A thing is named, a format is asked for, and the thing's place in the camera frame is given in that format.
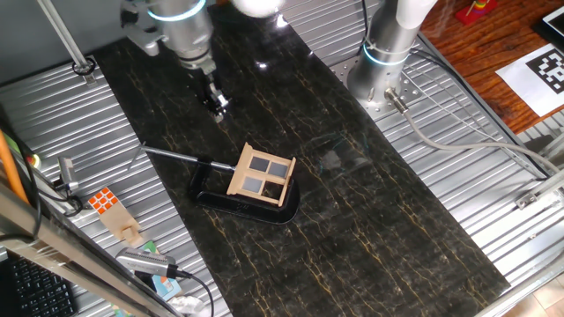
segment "blue ring light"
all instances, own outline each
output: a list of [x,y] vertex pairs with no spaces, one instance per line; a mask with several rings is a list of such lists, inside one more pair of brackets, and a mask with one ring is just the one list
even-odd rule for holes
[[372,62],[374,62],[374,63],[379,63],[379,64],[381,64],[381,65],[385,65],[385,66],[395,66],[395,65],[399,65],[400,63],[403,63],[403,62],[405,62],[405,60],[407,60],[407,56],[406,56],[403,60],[401,60],[401,61],[399,61],[399,62],[393,62],[393,63],[382,62],[382,61],[379,61],[379,60],[373,58],[373,57],[370,55],[370,53],[368,53],[367,45],[366,45],[366,44],[364,44],[364,45],[362,46],[362,48],[364,48],[364,54],[366,54],[366,55],[368,56],[368,58],[369,58]]
[[202,8],[204,8],[204,6],[205,6],[205,0],[200,0],[194,8],[184,12],[183,14],[175,15],[172,17],[161,17],[152,13],[151,10],[148,10],[147,13],[149,13],[149,16],[151,16],[151,18],[154,18],[158,21],[176,22],[195,16],[198,12],[200,12],[200,10],[202,10]]

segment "keyboard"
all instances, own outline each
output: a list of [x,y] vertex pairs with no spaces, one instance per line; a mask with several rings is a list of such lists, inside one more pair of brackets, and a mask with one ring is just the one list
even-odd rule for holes
[[14,254],[8,254],[8,259],[0,262],[0,305],[2,316],[71,317],[77,314],[68,281]]

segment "white card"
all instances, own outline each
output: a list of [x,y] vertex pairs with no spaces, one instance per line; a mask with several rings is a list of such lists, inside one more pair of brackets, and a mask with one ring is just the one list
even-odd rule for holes
[[564,55],[552,44],[496,73],[538,116],[564,105]]

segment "black marble work surface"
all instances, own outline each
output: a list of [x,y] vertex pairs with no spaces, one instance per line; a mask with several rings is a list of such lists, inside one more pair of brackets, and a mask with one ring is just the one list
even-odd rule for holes
[[231,165],[245,142],[297,158],[301,210],[267,225],[195,207],[194,166],[150,156],[235,317],[473,316],[508,287],[290,26],[211,15],[235,105],[219,124],[171,52],[123,40],[94,56],[147,145]]

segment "orange cable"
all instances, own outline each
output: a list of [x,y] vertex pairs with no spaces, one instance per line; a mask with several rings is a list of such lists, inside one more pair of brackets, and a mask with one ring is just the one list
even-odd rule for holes
[[21,200],[29,204],[26,191],[21,185],[21,179],[19,178],[16,163],[14,162],[14,158],[11,156],[10,147],[6,142],[6,138],[4,137],[2,130],[0,130],[0,159],[4,162],[4,170],[6,171],[6,176],[8,176],[11,190],[16,193]]

